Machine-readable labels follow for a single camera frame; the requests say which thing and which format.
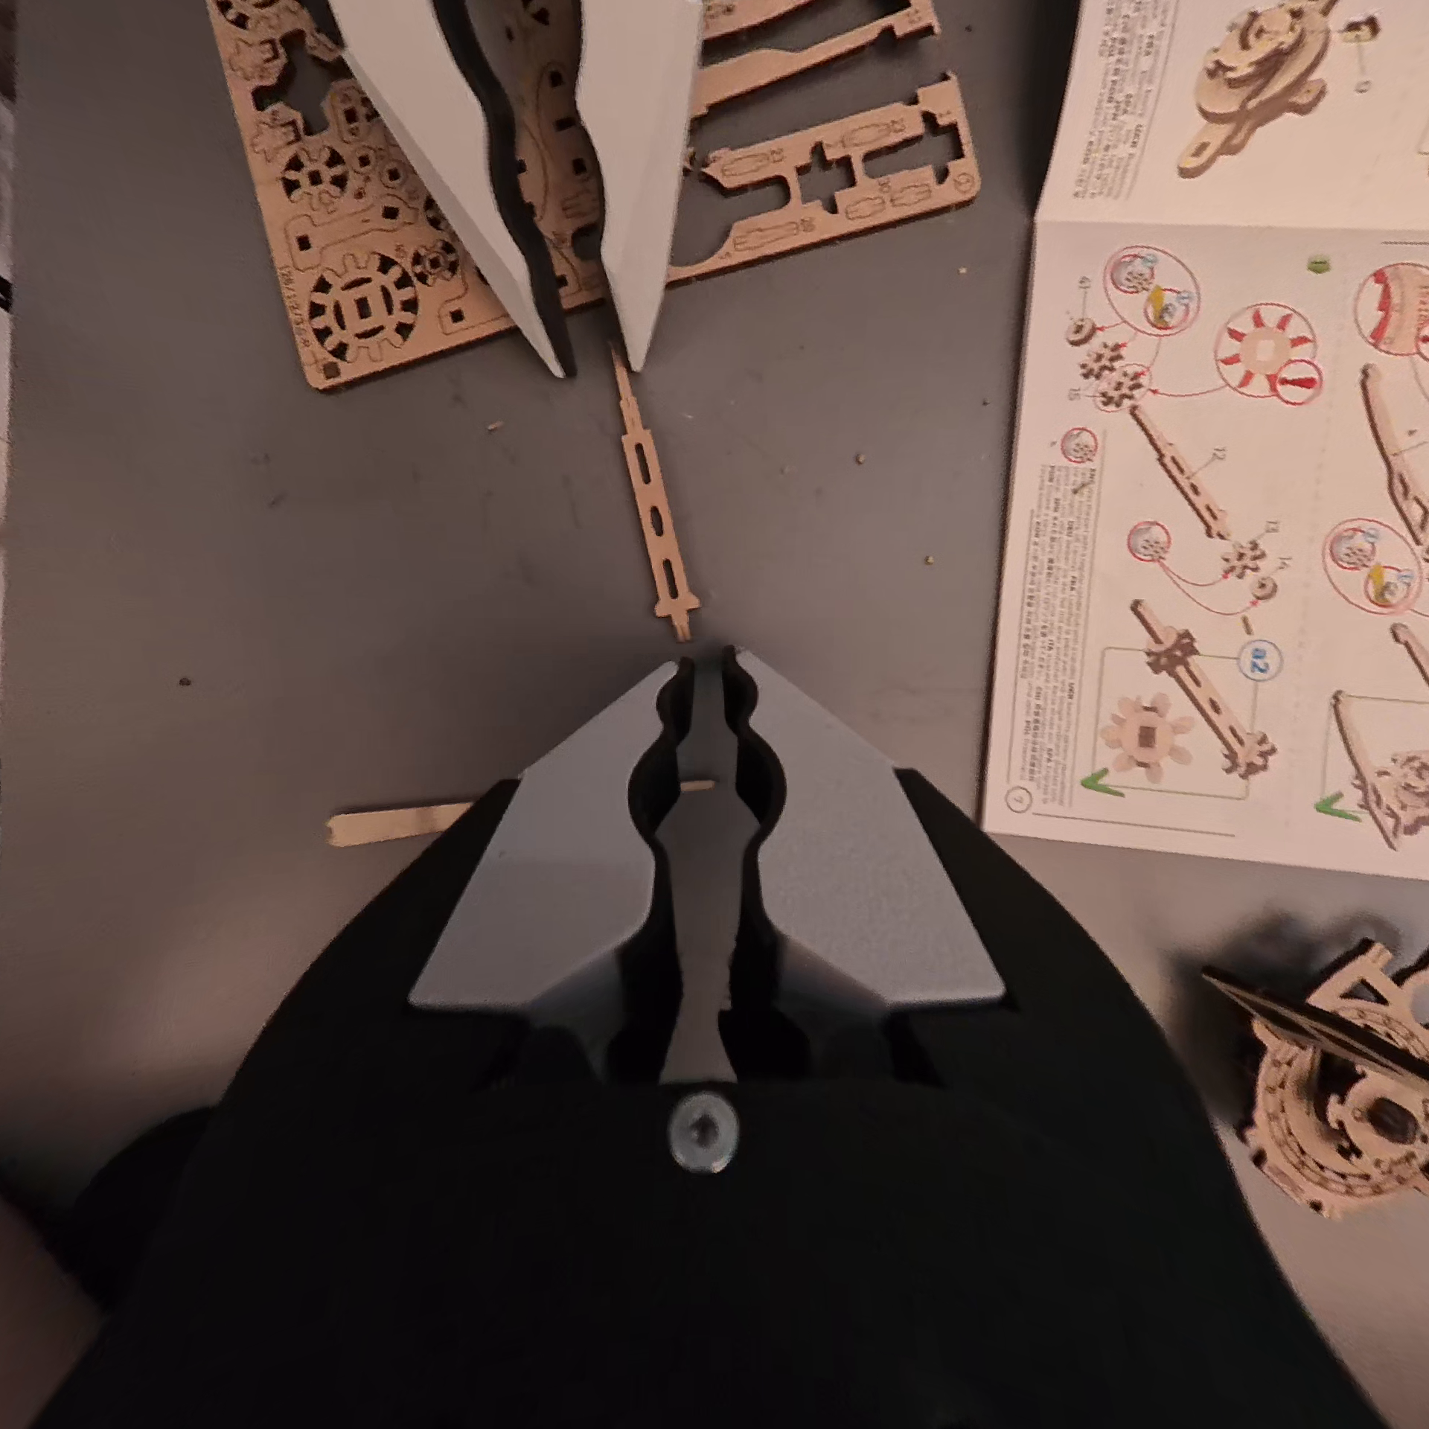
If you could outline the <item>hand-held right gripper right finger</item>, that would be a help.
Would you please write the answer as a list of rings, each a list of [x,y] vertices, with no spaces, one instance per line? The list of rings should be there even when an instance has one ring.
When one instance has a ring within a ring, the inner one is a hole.
[[[744,648],[722,656],[756,821],[720,1036],[737,1075],[918,1075],[909,1015],[1006,993],[897,765]]]

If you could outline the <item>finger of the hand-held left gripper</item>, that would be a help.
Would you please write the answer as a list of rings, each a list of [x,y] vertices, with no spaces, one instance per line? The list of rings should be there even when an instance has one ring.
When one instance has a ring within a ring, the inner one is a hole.
[[[701,1],[582,1],[577,112],[601,173],[601,267],[633,371],[667,289],[703,53]]]
[[[513,100],[467,3],[332,1],[346,59],[492,292],[557,377],[577,372],[559,277],[521,184]]]

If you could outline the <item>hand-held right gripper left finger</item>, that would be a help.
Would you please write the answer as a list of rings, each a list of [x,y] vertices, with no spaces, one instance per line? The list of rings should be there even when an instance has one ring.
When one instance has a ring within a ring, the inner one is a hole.
[[[684,997],[659,830],[683,793],[695,663],[657,667],[518,781],[411,990],[560,1029],[599,1077],[659,1080]]]

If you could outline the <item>wooden laser-cut parts sheet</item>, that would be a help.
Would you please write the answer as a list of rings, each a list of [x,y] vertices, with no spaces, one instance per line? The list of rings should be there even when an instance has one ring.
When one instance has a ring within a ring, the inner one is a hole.
[[[337,389],[516,328],[419,168],[309,3],[206,3],[300,366]],[[518,3],[516,166],[565,311],[605,299],[598,165],[576,105],[577,3]],[[727,224],[688,284],[972,204],[980,192],[955,71],[911,97],[768,136],[688,148],[722,195],[780,204]]]

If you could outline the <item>slotted wooden shaft piece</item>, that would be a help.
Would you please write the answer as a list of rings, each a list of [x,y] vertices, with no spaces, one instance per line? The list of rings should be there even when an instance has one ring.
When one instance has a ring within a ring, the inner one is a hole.
[[[632,369],[616,345],[613,372],[620,401],[620,440],[656,587],[654,614],[669,621],[674,638],[688,645],[693,639],[691,619],[703,604],[690,587],[656,439],[640,413]]]

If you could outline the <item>round wooden model assembly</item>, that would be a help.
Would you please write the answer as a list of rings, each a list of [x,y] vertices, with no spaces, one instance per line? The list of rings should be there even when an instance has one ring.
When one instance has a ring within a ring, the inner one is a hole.
[[[1428,956],[1394,971],[1365,941],[1304,995],[1207,966],[1259,1048],[1241,1136],[1256,1167],[1328,1220],[1428,1192]]]

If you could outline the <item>thin wooden stick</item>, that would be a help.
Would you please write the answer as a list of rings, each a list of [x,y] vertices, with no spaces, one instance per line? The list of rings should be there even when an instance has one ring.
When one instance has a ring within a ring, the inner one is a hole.
[[[400,808],[341,810],[327,820],[327,844],[351,849],[443,833],[475,803],[474,798],[463,798]]]

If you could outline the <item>illustrated instruction booklet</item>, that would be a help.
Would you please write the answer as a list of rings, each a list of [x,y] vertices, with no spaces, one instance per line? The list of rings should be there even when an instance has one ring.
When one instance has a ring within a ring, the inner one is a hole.
[[[986,830],[1426,879],[1428,3],[1084,3]]]

